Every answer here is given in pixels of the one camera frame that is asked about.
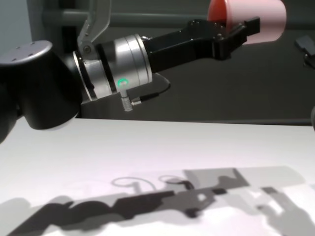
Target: cable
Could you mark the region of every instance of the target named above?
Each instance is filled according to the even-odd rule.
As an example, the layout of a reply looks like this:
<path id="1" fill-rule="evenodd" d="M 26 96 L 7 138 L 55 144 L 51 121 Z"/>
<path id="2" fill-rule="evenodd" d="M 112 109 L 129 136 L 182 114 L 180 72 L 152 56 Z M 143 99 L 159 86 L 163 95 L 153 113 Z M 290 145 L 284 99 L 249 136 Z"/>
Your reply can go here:
<path id="1" fill-rule="evenodd" d="M 171 88 L 171 83 L 170 83 L 170 81 L 167 78 L 165 78 L 164 76 L 162 76 L 162 75 L 160 75 L 158 73 L 155 73 L 155 74 L 158 75 L 157 78 L 163 78 L 164 79 L 164 81 L 167 83 L 167 87 L 164 90 L 160 91 L 160 92 L 154 92 L 154 93 L 146 94 L 146 95 L 143 95 L 143 96 L 140 96 L 140 97 L 137 97 L 137 98 L 133 99 L 131 101 L 131 104 L 133 106 L 139 105 L 139 104 L 141 104 L 141 103 L 143 103 L 145 101 L 148 101 L 148 100 L 151 100 L 153 98 L 156 98 L 156 97 L 160 96 L 162 93 L 167 92 Z"/>

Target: gray wall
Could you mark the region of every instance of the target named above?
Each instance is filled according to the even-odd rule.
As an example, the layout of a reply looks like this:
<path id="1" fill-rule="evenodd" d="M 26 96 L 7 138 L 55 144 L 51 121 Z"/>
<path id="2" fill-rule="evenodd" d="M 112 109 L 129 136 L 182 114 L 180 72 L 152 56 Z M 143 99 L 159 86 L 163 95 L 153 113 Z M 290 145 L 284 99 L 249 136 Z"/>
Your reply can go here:
<path id="1" fill-rule="evenodd" d="M 0 55 L 32 41 L 27 1 L 0 1 Z"/>

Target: black object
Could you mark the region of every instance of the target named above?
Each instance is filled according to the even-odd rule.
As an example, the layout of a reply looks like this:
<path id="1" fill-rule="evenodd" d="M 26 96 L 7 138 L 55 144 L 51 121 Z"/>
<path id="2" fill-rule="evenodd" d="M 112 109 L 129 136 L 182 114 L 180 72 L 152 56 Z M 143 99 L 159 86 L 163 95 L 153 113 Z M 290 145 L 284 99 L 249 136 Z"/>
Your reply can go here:
<path id="1" fill-rule="evenodd" d="M 0 144 L 14 127 L 17 120 L 17 107 L 4 84 L 0 82 Z"/>
<path id="2" fill-rule="evenodd" d="M 313 128 L 314 128 L 314 130 L 315 130 L 315 107 L 314 107 L 313 110 L 312 110 L 311 119 L 312 119 Z"/>
<path id="3" fill-rule="evenodd" d="M 227 33 L 224 25 L 206 20 L 193 20 L 174 33 L 145 40 L 153 73 L 202 58 L 225 60 L 247 41 L 247 36 L 260 32 L 260 19 L 253 18 Z"/>
<path id="4" fill-rule="evenodd" d="M 300 49 L 303 53 L 305 53 L 304 62 L 306 65 L 315 69 L 315 43 L 314 41 L 307 35 L 298 38 L 295 41 L 295 45 L 298 49 Z"/>
<path id="5" fill-rule="evenodd" d="M 78 81 L 52 49 L 20 63 L 0 65 L 2 81 L 34 129 L 75 117 L 82 102 Z"/>

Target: white surface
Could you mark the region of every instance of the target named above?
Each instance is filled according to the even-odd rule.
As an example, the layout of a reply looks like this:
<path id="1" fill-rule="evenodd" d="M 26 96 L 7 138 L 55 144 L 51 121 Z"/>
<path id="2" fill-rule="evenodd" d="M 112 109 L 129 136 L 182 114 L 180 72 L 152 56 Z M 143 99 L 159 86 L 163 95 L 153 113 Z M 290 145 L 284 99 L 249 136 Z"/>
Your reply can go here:
<path id="1" fill-rule="evenodd" d="M 307 211 L 315 220 L 315 191 L 309 186 L 315 184 L 314 164 L 315 133 L 310 127 L 75 120 L 63 129 L 43 132 L 20 120 L 0 145 L 0 235 L 17 228 L 38 207 L 52 201 L 62 203 L 64 198 L 53 200 L 58 196 L 67 196 L 74 204 L 104 199 L 111 207 L 118 198 L 137 194 L 136 188 L 114 186 L 111 182 L 116 178 L 144 178 L 162 191 L 167 184 L 158 180 L 160 176 L 186 178 L 184 170 L 212 169 L 214 177 L 225 172 L 233 177 L 230 168 L 237 168 L 250 186 L 217 196 L 195 219 L 165 210 L 94 231 L 62 231 L 51 225 L 45 235 L 280 235 L 270 226 L 275 222 L 268 223 L 256 207 L 269 204 L 278 213 L 287 209 L 260 188 L 274 187 L 286 193 L 294 209 Z M 218 182 L 211 180 L 209 187 Z M 141 194 L 154 192 L 149 184 L 138 183 Z M 235 197 L 246 202 L 244 207 L 233 207 Z M 12 199 L 17 203 L 6 208 Z M 296 226 L 305 222 L 292 218 Z M 286 236 L 309 235 L 288 226 L 292 224 L 281 225 Z"/>

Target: screw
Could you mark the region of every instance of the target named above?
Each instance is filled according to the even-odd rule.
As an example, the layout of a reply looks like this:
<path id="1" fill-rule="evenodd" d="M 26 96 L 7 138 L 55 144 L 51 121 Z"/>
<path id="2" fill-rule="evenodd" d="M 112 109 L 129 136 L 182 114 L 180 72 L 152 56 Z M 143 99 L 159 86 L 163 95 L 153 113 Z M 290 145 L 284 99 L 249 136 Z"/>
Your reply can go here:
<path id="1" fill-rule="evenodd" d="M 84 48 L 83 48 L 83 51 L 85 52 L 85 53 L 91 53 L 91 48 L 90 48 L 90 46 L 85 46 Z"/>

